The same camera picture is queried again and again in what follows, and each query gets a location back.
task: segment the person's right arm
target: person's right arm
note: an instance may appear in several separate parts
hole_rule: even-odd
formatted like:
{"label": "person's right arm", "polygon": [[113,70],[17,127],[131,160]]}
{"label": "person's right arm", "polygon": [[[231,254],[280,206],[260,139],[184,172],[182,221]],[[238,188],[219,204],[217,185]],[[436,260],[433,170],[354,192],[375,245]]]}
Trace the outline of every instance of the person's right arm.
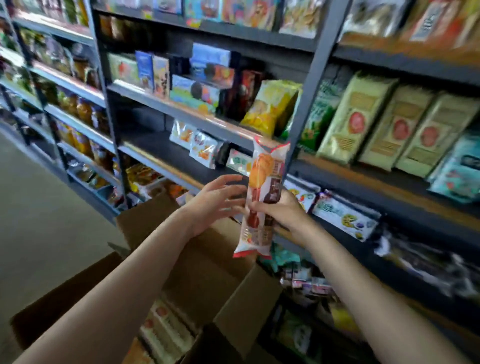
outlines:
{"label": "person's right arm", "polygon": [[425,318],[372,279],[369,272],[311,219],[290,192],[274,205],[249,208],[273,216],[305,244],[383,364],[452,364],[469,361]]}

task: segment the forearm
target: forearm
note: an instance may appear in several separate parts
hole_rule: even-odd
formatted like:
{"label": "forearm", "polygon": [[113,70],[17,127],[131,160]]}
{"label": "forearm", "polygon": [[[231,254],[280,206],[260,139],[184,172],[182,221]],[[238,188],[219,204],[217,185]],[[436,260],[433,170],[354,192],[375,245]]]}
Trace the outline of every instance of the forearm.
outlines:
{"label": "forearm", "polygon": [[16,362],[120,363],[191,236],[177,210]]}
{"label": "forearm", "polygon": [[307,218],[294,235],[305,242],[382,363],[468,363],[425,318],[372,279],[315,221]]}

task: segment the hand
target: hand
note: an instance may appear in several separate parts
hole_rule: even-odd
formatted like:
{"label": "hand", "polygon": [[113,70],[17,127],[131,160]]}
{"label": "hand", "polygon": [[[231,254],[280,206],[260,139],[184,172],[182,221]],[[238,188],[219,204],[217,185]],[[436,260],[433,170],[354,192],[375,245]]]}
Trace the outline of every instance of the hand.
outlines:
{"label": "hand", "polygon": [[238,174],[218,177],[206,184],[197,196],[179,209],[186,215],[185,220],[192,224],[193,236],[200,234],[221,218],[229,218],[244,212],[245,198],[233,197],[244,194],[247,186],[227,185],[228,182],[239,182],[242,178]]}
{"label": "hand", "polygon": [[255,201],[250,202],[248,208],[272,216],[292,232],[296,228],[300,228],[302,222],[307,217],[305,210],[302,208],[295,195],[285,189],[282,190],[280,200],[276,204],[266,204],[264,202]]}

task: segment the gray concrete floor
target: gray concrete floor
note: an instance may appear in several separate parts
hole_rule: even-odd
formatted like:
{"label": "gray concrete floor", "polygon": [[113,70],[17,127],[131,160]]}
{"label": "gray concrete floor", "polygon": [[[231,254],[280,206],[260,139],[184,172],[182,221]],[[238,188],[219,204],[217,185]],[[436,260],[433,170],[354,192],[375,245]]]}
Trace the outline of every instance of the gray concrete floor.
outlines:
{"label": "gray concrete floor", "polygon": [[64,182],[0,134],[0,364],[20,350],[9,320],[122,242]]}

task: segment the cardboard box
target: cardboard box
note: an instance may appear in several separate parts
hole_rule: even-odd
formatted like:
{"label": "cardboard box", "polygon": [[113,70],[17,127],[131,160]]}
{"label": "cardboard box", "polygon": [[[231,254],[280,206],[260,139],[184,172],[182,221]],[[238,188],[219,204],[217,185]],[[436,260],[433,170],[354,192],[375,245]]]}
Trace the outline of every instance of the cardboard box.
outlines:
{"label": "cardboard box", "polygon": [[[122,212],[117,226],[134,250],[177,208],[161,193]],[[182,364],[242,363],[281,293],[253,258],[232,258],[239,234],[237,222],[217,221],[185,246],[164,285],[162,300],[196,334]],[[11,325],[21,347],[30,346],[120,262],[112,253],[16,314]]]}

